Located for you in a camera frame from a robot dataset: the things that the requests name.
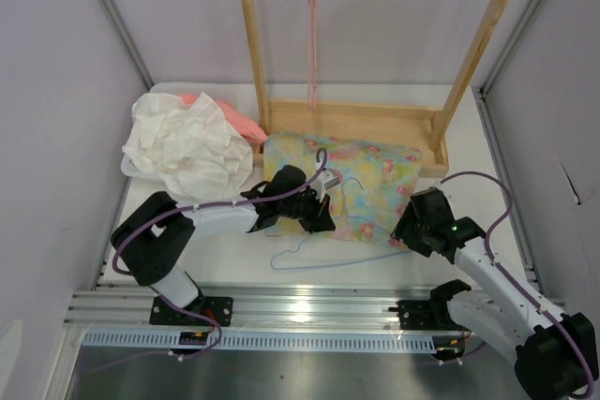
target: wooden rod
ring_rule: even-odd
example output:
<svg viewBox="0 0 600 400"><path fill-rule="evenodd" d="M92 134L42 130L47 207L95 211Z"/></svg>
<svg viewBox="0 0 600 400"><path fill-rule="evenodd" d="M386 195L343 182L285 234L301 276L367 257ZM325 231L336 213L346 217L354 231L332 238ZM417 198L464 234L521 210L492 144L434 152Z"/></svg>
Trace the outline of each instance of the wooden rod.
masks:
<svg viewBox="0 0 600 400"><path fill-rule="evenodd" d="M250 61L254 74L254 87L259 104L261 116L260 125L268 135L271 130L271 113L269 111L269 100L266 95L266 84L264 82L263 53L261 51L261 36L256 20L256 8L254 0L242 0L244 10L244 21L246 23L247 44L250 49Z"/></svg>
<svg viewBox="0 0 600 400"><path fill-rule="evenodd" d="M431 132L431 150L435 151L440 146L446 129L450 125L452 116L454 116L458 108L458 103L469 86L471 77L488 46L496 25L500 21L506 4L508 4L508 0L489 1L484 17L479 23L479 28L477 28L477 32L472 40L471 47L462 62L450 94L443 105L442 113L434 118L433 130Z"/></svg>

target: white ruffled fabric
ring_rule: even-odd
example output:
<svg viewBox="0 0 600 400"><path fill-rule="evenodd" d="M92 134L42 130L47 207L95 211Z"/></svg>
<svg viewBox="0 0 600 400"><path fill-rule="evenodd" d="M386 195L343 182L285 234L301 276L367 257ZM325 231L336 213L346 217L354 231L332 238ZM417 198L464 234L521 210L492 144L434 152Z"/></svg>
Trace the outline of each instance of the white ruffled fabric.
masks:
<svg viewBox="0 0 600 400"><path fill-rule="evenodd" d="M144 94L132 116L123 152L177 195L233 197L252 172L252 148L206 94L191 106L172 94Z"/></svg>

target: wooden rack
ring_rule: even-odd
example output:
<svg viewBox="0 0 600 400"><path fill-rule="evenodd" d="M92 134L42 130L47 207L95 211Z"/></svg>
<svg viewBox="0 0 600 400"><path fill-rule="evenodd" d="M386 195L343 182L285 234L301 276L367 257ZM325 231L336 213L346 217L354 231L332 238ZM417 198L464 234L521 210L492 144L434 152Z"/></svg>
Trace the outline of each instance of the wooden rack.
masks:
<svg viewBox="0 0 600 400"><path fill-rule="evenodd" d="M267 134L291 131L348 140L410 145L423 152L421 176L443 177L448 172L445 131L507 3L508 0L489 1L442 109L319 101L316 110L310 111L305 100L269 98L266 94L254 0L242 0L261 127ZM260 166L262 161L262 155L255 155L255 165Z"/></svg>

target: white table surface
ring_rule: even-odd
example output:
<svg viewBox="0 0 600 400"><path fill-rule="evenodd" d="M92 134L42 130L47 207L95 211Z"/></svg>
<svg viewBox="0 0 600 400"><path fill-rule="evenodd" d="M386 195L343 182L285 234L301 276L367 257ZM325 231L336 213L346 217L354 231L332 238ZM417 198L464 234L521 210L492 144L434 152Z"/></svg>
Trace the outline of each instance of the white table surface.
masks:
<svg viewBox="0 0 600 400"><path fill-rule="evenodd" d="M441 106L450 91L449 85L320 85L320 98L327 100L372 101L405 105ZM258 118L253 84L160 83L156 92L200 93L231 101L242 113ZM272 96L304 98L305 84L269 86ZM480 170L496 175L488 143L479 118L473 92L465 93L446 133L449 174L461 170ZM243 188L263 179L263 171L255 170ZM415 190L431 186L435 179L419 179ZM131 181L120 220L127 218L152 193L165 190L162 183ZM451 197L456 217L468 215L486 229L505 208L500 189L493 183L475 177L460 177L443 186ZM255 286L321 286L382 289L409 289L437 286L461 278L473 281L439 255L426 259L413 252L377 261L334 269L292 270L274 272L269 260L277 252L294 249L302 237L267 237L263 231L250 234L228 234L189 241L179 264L200 284L235 283ZM510 222L504 221L492 236L492 245L502 260L523 274L521 258ZM316 265L365 259L390 253L391 249L359 243L348 243L312 237L297 254L277 260L278 266ZM130 280L116 274L110 263L103 281Z"/></svg>

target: colorful cloth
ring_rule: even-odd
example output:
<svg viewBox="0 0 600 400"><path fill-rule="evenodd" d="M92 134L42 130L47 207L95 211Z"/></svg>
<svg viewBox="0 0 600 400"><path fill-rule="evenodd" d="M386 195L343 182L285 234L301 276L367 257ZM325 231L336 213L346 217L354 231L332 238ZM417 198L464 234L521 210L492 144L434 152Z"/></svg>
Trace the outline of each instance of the colorful cloth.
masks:
<svg viewBox="0 0 600 400"><path fill-rule="evenodd" d="M337 172L342 181L341 186L327 191L331 197L329 213L337 229L320 234L398 247L390 233L413 192L421 170L421 152L402 145L282 132L269 136L264 145L265 179L272 179L286 164L302 169L309 177L316 169L315 155L320 147L329 154L327 169ZM286 218L267 230L270 236L303 232L298 221Z"/></svg>

